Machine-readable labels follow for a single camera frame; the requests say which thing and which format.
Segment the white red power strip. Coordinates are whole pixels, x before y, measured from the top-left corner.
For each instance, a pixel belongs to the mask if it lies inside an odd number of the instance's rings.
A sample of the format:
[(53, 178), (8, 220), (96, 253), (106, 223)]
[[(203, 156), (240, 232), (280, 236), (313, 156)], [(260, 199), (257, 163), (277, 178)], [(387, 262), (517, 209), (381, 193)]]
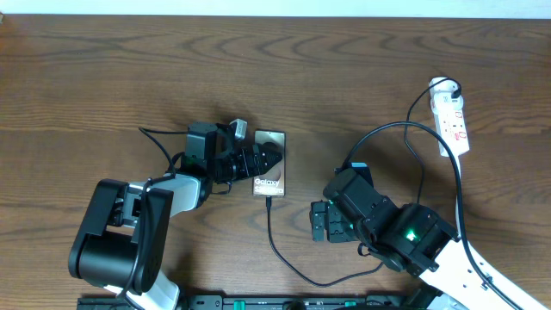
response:
[(430, 108), (436, 132), (444, 139), (455, 157), (469, 151), (463, 114), (464, 100), (460, 85), (447, 77), (434, 77), (429, 82)]

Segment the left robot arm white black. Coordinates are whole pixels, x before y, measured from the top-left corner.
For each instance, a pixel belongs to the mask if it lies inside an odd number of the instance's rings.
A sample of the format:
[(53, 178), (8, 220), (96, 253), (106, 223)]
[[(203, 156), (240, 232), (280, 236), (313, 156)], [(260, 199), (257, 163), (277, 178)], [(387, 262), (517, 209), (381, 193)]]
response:
[(195, 122), (182, 132), (184, 150), (164, 155), (162, 176), (99, 181), (69, 253), (70, 275), (133, 309), (176, 309), (181, 289), (161, 270), (170, 219), (201, 206), (215, 184), (264, 175), (283, 160), (272, 142), (245, 144), (246, 132), (241, 119)]

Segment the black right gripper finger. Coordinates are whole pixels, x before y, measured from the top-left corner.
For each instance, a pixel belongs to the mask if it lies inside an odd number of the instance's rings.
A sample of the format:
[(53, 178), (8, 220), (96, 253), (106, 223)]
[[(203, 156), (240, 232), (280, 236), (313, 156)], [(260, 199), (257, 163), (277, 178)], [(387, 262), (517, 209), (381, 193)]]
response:
[(325, 222), (329, 205), (330, 203), (328, 201), (313, 201), (309, 213), (310, 221)]
[(329, 236), (326, 221), (324, 219), (312, 220), (312, 238), (314, 242), (324, 242), (328, 240)]

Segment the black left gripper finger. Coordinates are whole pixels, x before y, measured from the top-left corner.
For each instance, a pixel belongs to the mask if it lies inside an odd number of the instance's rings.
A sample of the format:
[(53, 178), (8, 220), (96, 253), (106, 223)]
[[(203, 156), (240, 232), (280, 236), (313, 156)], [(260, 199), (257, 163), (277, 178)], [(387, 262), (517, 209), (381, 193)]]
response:
[(268, 165), (263, 169), (260, 177), (278, 177), (280, 176), (280, 164)]
[(265, 166), (274, 166), (283, 160), (282, 149), (275, 142), (264, 142), (259, 145), (259, 150)]

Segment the gold Galaxy smartphone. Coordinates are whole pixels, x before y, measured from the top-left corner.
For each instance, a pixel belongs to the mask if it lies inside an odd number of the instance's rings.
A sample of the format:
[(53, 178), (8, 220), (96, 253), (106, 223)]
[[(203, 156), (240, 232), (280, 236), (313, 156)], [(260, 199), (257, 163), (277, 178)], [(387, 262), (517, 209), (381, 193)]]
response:
[(286, 134), (284, 132), (257, 130), (255, 142), (279, 152), (282, 159), (266, 174), (253, 178), (252, 194), (273, 197), (285, 196)]

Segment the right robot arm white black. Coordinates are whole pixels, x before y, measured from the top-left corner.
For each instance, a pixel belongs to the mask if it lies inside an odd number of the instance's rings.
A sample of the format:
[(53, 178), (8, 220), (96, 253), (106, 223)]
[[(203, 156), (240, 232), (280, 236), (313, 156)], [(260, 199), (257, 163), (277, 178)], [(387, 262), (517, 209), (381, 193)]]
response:
[(313, 202), (313, 239), (360, 242), (360, 248), (390, 270), (405, 271), (442, 292), (449, 307), (506, 309), (496, 286), (522, 309), (543, 305), (494, 269), (477, 251), (464, 251), (460, 234), (426, 206), (397, 207), (378, 193), (367, 165), (353, 164), (337, 174)]

